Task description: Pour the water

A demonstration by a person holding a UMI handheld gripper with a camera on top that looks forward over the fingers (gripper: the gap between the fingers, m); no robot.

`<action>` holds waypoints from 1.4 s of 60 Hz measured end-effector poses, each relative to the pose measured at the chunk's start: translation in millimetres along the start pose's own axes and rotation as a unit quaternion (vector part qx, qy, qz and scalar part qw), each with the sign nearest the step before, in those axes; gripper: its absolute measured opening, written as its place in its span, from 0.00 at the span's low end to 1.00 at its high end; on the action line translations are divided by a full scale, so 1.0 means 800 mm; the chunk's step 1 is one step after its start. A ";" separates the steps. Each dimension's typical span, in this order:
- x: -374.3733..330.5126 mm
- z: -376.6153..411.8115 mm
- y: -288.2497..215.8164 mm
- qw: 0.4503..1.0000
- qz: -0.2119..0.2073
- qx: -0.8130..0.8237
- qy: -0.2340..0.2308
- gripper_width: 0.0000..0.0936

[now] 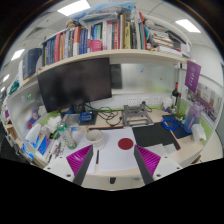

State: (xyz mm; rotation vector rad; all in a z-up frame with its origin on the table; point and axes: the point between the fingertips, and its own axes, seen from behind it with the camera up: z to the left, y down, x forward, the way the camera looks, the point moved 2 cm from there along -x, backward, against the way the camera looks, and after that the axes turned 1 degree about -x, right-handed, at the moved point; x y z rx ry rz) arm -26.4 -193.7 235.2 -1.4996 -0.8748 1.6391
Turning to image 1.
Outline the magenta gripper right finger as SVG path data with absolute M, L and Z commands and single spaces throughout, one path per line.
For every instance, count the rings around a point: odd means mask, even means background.
M 134 146 L 134 156 L 137 161 L 144 184 L 154 181 L 153 174 L 160 162 L 161 157 L 138 145 Z

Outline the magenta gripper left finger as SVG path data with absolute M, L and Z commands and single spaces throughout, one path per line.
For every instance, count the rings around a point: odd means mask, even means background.
M 86 146 L 66 157 L 74 173 L 73 183 L 81 186 L 93 156 L 93 146 Z

